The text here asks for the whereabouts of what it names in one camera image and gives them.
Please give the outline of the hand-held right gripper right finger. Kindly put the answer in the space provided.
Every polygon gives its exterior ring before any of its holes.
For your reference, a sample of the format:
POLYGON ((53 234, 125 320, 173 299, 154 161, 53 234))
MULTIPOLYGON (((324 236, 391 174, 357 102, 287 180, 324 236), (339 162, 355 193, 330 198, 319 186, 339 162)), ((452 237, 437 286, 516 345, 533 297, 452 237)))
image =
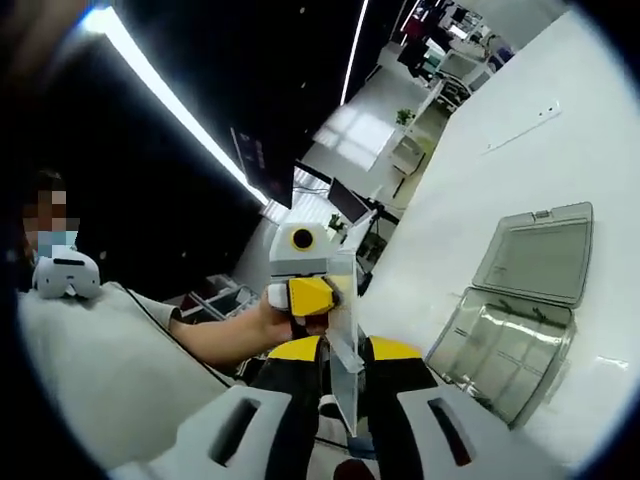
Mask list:
POLYGON ((371 336, 363 353, 365 413, 382 478, 567 478, 526 435, 438 384, 415 348, 371 336))

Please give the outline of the person's right hand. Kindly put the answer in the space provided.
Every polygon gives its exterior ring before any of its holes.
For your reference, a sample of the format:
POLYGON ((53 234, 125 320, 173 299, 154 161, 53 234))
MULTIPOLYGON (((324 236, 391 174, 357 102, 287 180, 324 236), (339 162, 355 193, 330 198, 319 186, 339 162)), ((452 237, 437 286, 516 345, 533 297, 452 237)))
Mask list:
POLYGON ((333 480, 375 480, 375 476, 362 460, 348 459, 336 466, 333 480))

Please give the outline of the person's left hand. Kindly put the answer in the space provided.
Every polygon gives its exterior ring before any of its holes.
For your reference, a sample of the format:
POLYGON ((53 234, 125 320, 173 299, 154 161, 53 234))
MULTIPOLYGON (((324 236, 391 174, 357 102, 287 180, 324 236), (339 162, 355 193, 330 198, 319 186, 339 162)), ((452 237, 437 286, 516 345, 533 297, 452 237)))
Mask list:
POLYGON ((259 330, 269 347, 307 336, 323 335, 328 328, 327 313, 304 317, 300 324, 289 313, 272 307, 266 293, 260 299, 257 312, 259 330))

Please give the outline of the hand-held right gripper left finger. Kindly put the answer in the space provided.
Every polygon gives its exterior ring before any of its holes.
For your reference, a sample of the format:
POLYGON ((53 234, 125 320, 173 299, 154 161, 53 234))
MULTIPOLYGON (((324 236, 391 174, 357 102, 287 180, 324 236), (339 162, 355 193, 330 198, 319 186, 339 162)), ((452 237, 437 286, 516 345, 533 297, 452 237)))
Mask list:
POLYGON ((111 479, 304 479, 319 425, 320 338, 273 350, 249 386, 235 385, 186 419, 176 441, 111 479))

